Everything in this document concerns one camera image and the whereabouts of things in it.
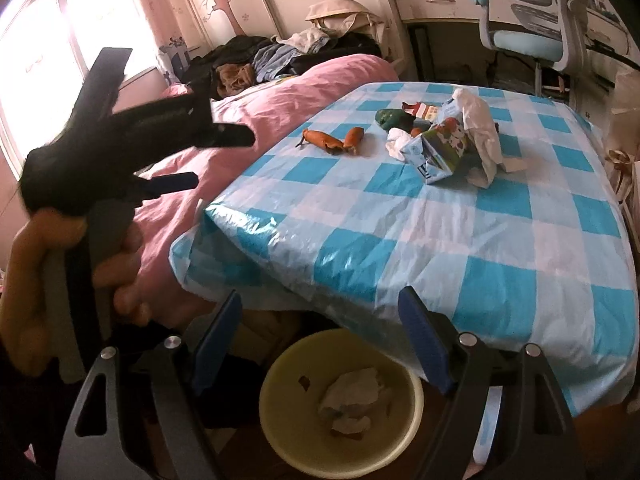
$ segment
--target blue chair seat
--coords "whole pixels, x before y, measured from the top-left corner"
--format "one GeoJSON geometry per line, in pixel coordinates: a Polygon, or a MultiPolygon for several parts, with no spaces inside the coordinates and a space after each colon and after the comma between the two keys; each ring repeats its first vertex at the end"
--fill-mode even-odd
{"type": "Polygon", "coordinates": [[[503,50],[511,50],[525,56],[553,62],[562,59],[562,42],[546,36],[515,32],[514,30],[496,30],[493,37],[494,45],[503,50]]]}

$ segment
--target orange object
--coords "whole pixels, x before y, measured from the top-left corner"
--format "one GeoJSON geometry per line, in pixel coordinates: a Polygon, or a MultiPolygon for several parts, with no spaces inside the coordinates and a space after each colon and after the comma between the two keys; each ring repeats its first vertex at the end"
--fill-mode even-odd
{"type": "Polygon", "coordinates": [[[344,151],[351,153],[351,155],[356,155],[358,144],[360,144],[363,137],[364,128],[354,126],[344,137],[344,151]]]}
{"type": "Polygon", "coordinates": [[[300,139],[300,142],[297,143],[296,146],[302,146],[302,143],[305,140],[318,148],[322,148],[331,155],[339,155],[344,152],[344,145],[342,141],[324,132],[305,128],[302,130],[302,139],[300,139]]]}

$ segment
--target gripper handle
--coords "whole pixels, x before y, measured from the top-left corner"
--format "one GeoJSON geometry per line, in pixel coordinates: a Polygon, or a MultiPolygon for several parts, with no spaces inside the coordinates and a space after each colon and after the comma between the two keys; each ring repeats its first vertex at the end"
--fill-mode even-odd
{"type": "Polygon", "coordinates": [[[60,376],[69,384],[83,381],[111,336],[113,291],[94,289],[92,273],[120,251],[133,221],[135,204],[96,202],[87,215],[82,241],[66,251],[50,251],[42,267],[47,324],[60,376]]]}

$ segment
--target gray chair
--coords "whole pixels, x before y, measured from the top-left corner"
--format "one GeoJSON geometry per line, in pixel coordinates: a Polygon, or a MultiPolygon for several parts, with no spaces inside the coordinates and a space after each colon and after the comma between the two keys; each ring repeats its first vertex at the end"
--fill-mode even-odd
{"type": "MultiPolygon", "coordinates": [[[[552,0],[523,0],[528,3],[548,6],[552,0]]],[[[491,50],[506,50],[531,56],[536,60],[536,95],[542,95],[542,67],[540,61],[552,63],[558,72],[579,73],[584,66],[586,50],[586,0],[557,0],[558,17],[562,41],[513,30],[489,31],[489,0],[475,0],[482,7],[480,39],[482,45],[491,50]]]]}

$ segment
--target pink blanket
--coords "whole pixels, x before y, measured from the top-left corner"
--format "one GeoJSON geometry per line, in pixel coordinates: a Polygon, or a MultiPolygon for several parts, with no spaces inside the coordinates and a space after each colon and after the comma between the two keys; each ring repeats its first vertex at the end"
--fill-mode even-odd
{"type": "Polygon", "coordinates": [[[185,326],[213,304],[183,290],[169,265],[169,246],[196,222],[198,202],[209,203],[279,140],[308,118],[365,83],[397,81],[386,61],[375,56],[332,59],[299,77],[268,88],[249,88],[212,104],[214,120],[247,124],[256,134],[252,148],[196,150],[166,158],[143,176],[193,171],[200,185],[146,202],[136,212],[145,235],[140,292],[154,319],[169,327],[185,326]]]}

